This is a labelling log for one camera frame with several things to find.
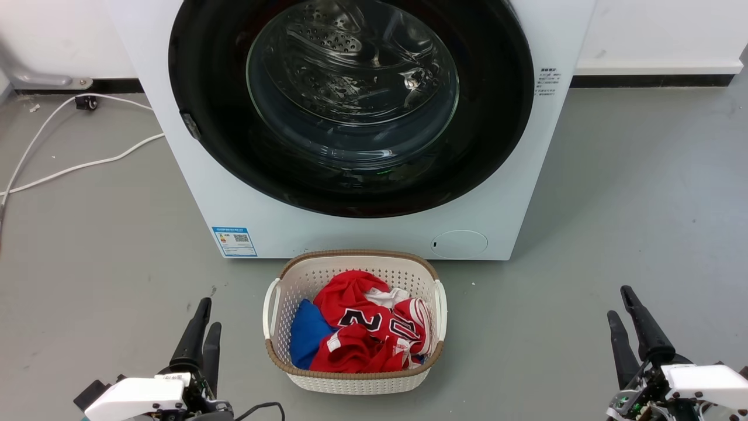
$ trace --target washing machine door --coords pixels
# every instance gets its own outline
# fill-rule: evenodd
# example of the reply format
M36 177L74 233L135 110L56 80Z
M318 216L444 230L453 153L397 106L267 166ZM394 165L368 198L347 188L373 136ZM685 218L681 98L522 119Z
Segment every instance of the washing machine door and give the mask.
M533 100L501 0L185 0L169 51L186 126L220 164L336 216L465 194L512 152Z

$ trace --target white handle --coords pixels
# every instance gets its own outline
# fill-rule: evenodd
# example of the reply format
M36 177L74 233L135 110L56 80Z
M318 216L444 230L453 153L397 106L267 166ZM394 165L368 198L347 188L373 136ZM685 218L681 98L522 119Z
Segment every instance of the white handle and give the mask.
M444 286L435 279L436 282L436 311L439 314L439 340L444 341L447 336L447 293L444 292Z
M270 339L270 300L275 301L275 307L273 308L273 322L275 322L275 313L278 311L278 300L274 300L276 291L278 290L278 283L281 281L280 278L275 278L272 284L268 287L268 292L265 294L265 303L263 304L263 333L265 333L265 339Z

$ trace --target pile of laundry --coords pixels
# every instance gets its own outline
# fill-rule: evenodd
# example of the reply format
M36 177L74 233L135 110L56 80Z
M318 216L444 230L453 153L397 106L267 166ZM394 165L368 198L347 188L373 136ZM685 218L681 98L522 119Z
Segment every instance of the pile of laundry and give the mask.
M371 273L337 274L303 300L291 324L299 369L334 373L398 372L423 364L431 348L428 304Z

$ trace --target blue cloth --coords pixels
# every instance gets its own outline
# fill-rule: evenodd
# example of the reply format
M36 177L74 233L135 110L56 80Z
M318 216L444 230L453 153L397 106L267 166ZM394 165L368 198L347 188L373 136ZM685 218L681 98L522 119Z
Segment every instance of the blue cloth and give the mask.
M319 351L319 343L334 332L335 329L327 324L317 306L303 300L291 323L289 351L294 367L308 370Z

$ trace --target washing machine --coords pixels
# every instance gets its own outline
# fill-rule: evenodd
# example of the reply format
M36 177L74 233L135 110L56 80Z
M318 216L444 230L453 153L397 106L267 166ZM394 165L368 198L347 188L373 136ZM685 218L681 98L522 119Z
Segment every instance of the washing machine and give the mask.
M108 0L224 257L475 260L512 254L594 3Z

